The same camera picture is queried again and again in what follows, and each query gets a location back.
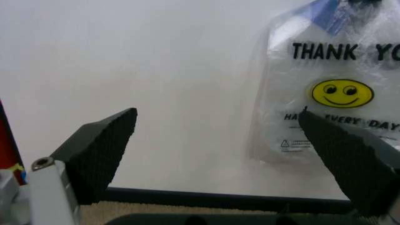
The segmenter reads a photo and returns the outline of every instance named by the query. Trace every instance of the black foam pad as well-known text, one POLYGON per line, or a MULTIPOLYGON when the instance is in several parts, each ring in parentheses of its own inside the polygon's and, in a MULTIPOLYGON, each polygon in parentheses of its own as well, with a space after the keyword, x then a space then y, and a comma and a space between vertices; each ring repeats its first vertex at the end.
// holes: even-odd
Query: black foam pad
POLYGON ((387 212, 400 189, 400 178, 382 163, 362 138, 304 110, 299 124, 343 193, 360 213, 387 212))
POLYGON ((115 175, 136 117, 136 109, 130 108, 85 124, 51 154, 66 164, 79 204, 99 202, 115 175))

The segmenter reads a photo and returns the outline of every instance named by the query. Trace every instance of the smiley face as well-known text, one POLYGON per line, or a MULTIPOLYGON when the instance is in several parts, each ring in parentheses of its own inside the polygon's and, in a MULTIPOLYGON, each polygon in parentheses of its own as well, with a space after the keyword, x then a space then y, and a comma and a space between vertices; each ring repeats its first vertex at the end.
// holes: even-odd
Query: smiley face
POLYGON ((312 98, 320 104, 336 108, 354 108, 369 103, 374 91, 353 80, 335 79, 318 83, 311 91, 312 98))

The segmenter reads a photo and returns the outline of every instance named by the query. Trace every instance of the clear plastic bag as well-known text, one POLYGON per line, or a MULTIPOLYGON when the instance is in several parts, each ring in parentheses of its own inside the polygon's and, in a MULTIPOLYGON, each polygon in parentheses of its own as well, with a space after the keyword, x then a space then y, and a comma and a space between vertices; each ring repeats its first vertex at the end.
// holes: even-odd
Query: clear plastic bag
POLYGON ((308 106, 400 149, 400 3, 317 0, 269 26, 250 151, 262 161, 317 159, 297 117, 308 106))

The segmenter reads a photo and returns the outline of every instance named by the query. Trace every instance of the white backdrop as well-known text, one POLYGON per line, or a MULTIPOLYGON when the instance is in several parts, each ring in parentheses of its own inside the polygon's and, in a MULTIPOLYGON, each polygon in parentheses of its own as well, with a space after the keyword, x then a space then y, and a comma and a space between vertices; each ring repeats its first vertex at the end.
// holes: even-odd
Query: white backdrop
POLYGON ((245 151, 266 26, 307 2, 0 0, 0 97, 25 165, 137 107, 111 186, 345 199, 330 175, 245 151))

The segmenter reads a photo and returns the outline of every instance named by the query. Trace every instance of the black edge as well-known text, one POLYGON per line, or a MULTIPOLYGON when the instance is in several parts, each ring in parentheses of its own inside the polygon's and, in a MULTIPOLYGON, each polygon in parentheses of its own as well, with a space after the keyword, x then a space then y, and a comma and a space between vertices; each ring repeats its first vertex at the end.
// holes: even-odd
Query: black edge
POLYGON ((353 210, 351 202, 345 200, 208 194, 118 187, 107 188, 102 200, 275 212, 288 209, 287 212, 290 213, 347 214, 353 210))

